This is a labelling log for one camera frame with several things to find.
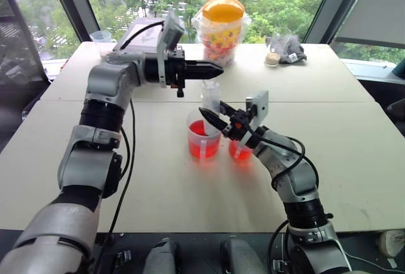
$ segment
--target orange lid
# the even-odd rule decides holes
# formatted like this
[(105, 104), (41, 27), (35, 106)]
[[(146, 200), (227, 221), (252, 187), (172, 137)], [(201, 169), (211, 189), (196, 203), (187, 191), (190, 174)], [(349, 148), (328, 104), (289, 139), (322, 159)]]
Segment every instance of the orange lid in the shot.
[(245, 7), (238, 0), (210, 0), (202, 7), (202, 15), (212, 22), (229, 23), (243, 17)]

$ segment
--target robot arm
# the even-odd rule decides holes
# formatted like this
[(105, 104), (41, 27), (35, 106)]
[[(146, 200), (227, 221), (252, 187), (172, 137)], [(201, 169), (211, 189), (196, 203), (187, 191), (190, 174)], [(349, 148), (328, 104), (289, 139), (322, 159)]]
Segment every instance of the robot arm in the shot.
[(323, 211), (314, 168), (305, 159), (296, 163), (299, 153), (287, 150), (297, 150), (288, 137), (259, 126), (268, 113), (268, 92), (248, 97), (245, 111), (221, 101), (221, 113), (230, 117), (229, 124), (208, 109), (200, 108), (200, 112), (225, 137), (253, 149), (253, 154), (270, 172), (294, 242), (289, 252), (294, 273), (351, 271), (332, 223)]
[(165, 45), (160, 53), (114, 51), (93, 67), (79, 124), (59, 166), (61, 193), (36, 214), (4, 257), (0, 273), (87, 273), (101, 200), (116, 192), (120, 180), (122, 157), (114, 150), (133, 89), (163, 79), (181, 97), (185, 79), (223, 72), (214, 63), (187, 61), (183, 50), (173, 50), (183, 31), (170, 15), (159, 39)]

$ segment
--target white table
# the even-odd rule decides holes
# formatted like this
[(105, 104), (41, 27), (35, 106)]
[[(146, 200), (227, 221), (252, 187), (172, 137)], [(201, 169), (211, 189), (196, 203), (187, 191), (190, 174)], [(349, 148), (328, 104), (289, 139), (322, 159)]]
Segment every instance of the white table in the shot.
[[(111, 49), (114, 44), (106, 43)], [(203, 46), (184, 44), (186, 59), (201, 59)], [(259, 90), (269, 90), (271, 102), (371, 102), (373, 98), (356, 81), (352, 73), (325, 44), (305, 44), (308, 61), (296, 65), (270, 68), (263, 64), (264, 44), (241, 44), (235, 63), (218, 77), (221, 98), (226, 102), (244, 102)], [(87, 77), (100, 63), (92, 42), (84, 42), (69, 59), (42, 96), (42, 100), (84, 100)], [(137, 101), (199, 102), (201, 81), (186, 81), (185, 97), (177, 98), (175, 90), (146, 85), (134, 91)]]
[[(198, 105), (135, 103), (134, 175), (116, 232), (273, 232), (285, 219), (257, 159), (236, 165), (226, 139), (212, 161), (191, 158), (185, 119)], [(269, 107), (264, 124), (305, 143), (337, 231), (405, 226), (405, 140), (377, 103)], [(57, 196), (56, 172), (81, 109), (81, 101), (39, 101), (0, 154), (0, 228), (24, 229)], [(130, 115), (124, 127), (130, 130)], [(100, 231), (107, 231), (122, 187), (103, 202)]]

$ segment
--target electrical cable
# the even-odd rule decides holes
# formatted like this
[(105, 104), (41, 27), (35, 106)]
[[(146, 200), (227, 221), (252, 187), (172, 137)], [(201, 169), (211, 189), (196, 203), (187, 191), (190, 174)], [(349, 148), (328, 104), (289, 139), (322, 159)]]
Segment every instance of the electrical cable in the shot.
[(273, 249), (273, 244), (274, 241), (276, 240), (276, 237), (278, 233), (283, 229), (288, 224), (288, 220), (283, 221), (281, 225), (278, 226), (278, 228), (274, 231), (273, 235), (271, 236), (270, 242), (268, 243), (268, 248), (267, 248), (267, 271), (268, 274), (272, 274), (272, 266), (271, 266), (271, 250)]
[(289, 235), (290, 235), (290, 231), (289, 228), (287, 227), (287, 229), (285, 230), (285, 235), (284, 235), (284, 254), (285, 254), (285, 260), (290, 261), (290, 252), (289, 252)]
[(352, 258), (352, 259), (357, 259), (357, 260), (360, 260), (360, 261), (362, 261), (362, 262), (364, 262), (364, 263), (368, 263), (368, 264), (370, 264), (370, 265), (372, 265), (372, 266), (375, 266), (376, 268), (379, 268), (379, 269), (381, 269), (381, 270), (383, 270), (383, 271), (394, 272), (394, 273), (403, 273), (403, 274), (405, 274), (405, 271), (393, 270), (393, 269), (386, 269), (386, 268), (383, 268), (382, 266), (376, 265), (375, 263), (372, 263), (371, 261), (368, 261), (368, 260), (366, 260), (366, 259), (363, 259), (363, 258), (354, 256), (354, 255), (350, 255), (350, 254), (349, 254), (348, 252), (346, 252), (346, 251), (343, 251), (343, 252), (344, 252), (344, 254), (346, 254), (347, 256), (349, 256), (349, 257)]
[(130, 38), (129, 38), (128, 40), (126, 40), (126, 41), (124, 42), (124, 44), (122, 44), (122, 46), (120, 47), (120, 49), (121, 49), (121, 50), (122, 50), (122, 49), (125, 49), (125, 48), (131, 43), (132, 40), (134, 40), (138, 35), (140, 35), (141, 33), (143, 33), (145, 30), (148, 30), (148, 29), (150, 29), (150, 28), (152, 28), (152, 27), (159, 26), (159, 25), (163, 25), (163, 21), (155, 22), (155, 23), (146, 25), (145, 27), (141, 28), (141, 29), (138, 30), (136, 33), (134, 33), (133, 35), (131, 35)]
[(127, 149), (127, 161), (125, 162), (125, 166), (124, 169), (122, 170), (121, 176), (120, 176), (120, 180), (125, 176), (125, 173), (127, 172), (128, 166), (129, 166), (129, 159), (131, 157), (131, 150), (129, 149), (129, 141), (128, 141), (128, 137), (127, 134), (125, 133), (125, 130), (123, 127), (121, 127), (121, 133), (122, 133), (122, 137), (124, 138), (125, 141), (125, 147)]
[(319, 176), (318, 176), (318, 171), (315, 168), (315, 165), (312, 163), (311, 160), (308, 159), (308, 157), (305, 156), (305, 146), (304, 144), (299, 141), (298, 139), (292, 138), (292, 137), (287, 137), (288, 139), (290, 139), (291, 141), (294, 141), (296, 143), (298, 143), (298, 145), (301, 147), (301, 152), (296, 151), (295, 149), (292, 149), (291, 147), (285, 146), (283, 144), (277, 143), (275, 141), (269, 140), (267, 138), (264, 138), (262, 136), (260, 136), (259, 134), (257, 134), (254, 130), (252, 130), (252, 128), (248, 125), (247, 126), (247, 130), (249, 131), (249, 133), (252, 134), (253, 137), (257, 138), (260, 141), (263, 141), (267, 144), (271, 144), (273, 146), (277, 146), (280, 147), (282, 149), (285, 149), (286, 151), (292, 152), (295, 155), (298, 155), (298, 159), (292, 164), (290, 165), (288, 168), (286, 168), (284, 171), (281, 171), (279, 174), (277, 174), (276, 177), (273, 178), (273, 180), (271, 181), (271, 187), (274, 190), (277, 190), (277, 182), (280, 180), (280, 178), (282, 178), (285, 174), (287, 174), (288, 172), (290, 172), (293, 168), (295, 168), (303, 159), (305, 161), (308, 162), (308, 164), (312, 167), (314, 174), (315, 174), (315, 179), (316, 179), (316, 187), (319, 187)]
[(131, 153), (131, 164), (130, 164), (130, 168), (129, 168), (129, 172), (128, 172), (127, 181), (125, 182), (124, 189), (122, 190), (120, 200), (118, 201), (118, 204), (117, 204), (117, 206), (116, 206), (113, 221), (111, 222), (111, 226), (110, 226), (110, 228), (109, 228), (109, 230), (108, 230), (107, 236), (106, 236), (106, 238), (105, 238), (105, 240), (104, 240), (104, 242), (103, 242), (103, 244), (102, 244), (102, 246), (101, 246), (100, 254), (99, 254), (98, 258), (97, 258), (96, 265), (94, 266), (93, 274), (97, 274), (97, 273), (98, 273), (98, 270), (99, 270), (99, 268), (100, 268), (101, 260), (102, 260), (102, 258), (103, 258), (103, 256), (104, 256), (104, 252), (105, 252), (105, 250), (106, 250), (106, 248), (107, 248), (107, 242), (109, 241), (109, 239), (110, 239), (110, 237), (111, 237), (111, 234), (113, 233), (113, 230), (114, 230), (114, 228), (115, 228), (115, 224), (116, 224), (116, 221), (117, 221), (117, 219), (118, 219), (118, 215), (120, 214), (121, 205), (122, 205), (122, 202), (123, 202), (123, 200), (124, 200), (125, 193), (127, 192), (129, 183), (130, 183), (130, 181), (131, 181), (132, 170), (134, 169), (134, 161), (135, 161), (135, 110), (134, 110), (134, 104), (133, 104), (133, 102), (132, 102), (132, 99), (130, 99), (130, 107), (131, 107), (131, 113), (132, 113), (132, 153)]

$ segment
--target red liquid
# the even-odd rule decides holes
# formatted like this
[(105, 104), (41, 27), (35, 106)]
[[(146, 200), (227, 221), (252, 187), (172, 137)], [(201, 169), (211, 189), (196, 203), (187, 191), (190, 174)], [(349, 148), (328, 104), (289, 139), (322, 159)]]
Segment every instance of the red liquid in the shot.
[[(204, 131), (204, 122), (202, 120), (198, 120), (198, 121), (191, 123), (189, 128), (193, 133), (195, 133), (197, 135), (207, 136)], [(221, 140), (220, 136), (218, 136), (218, 138), (215, 138), (215, 139), (207, 140), (205, 158), (212, 157), (218, 152), (218, 148), (220, 146), (220, 140)], [(190, 149), (191, 155), (200, 159), (201, 148), (199, 145), (193, 143), (190, 139), (189, 139), (189, 149)]]
[(238, 148), (239, 142), (238, 141), (230, 141), (229, 142), (229, 154), (234, 160), (248, 160), (252, 156), (252, 151), (241, 150), (238, 157), (235, 157), (236, 150)]

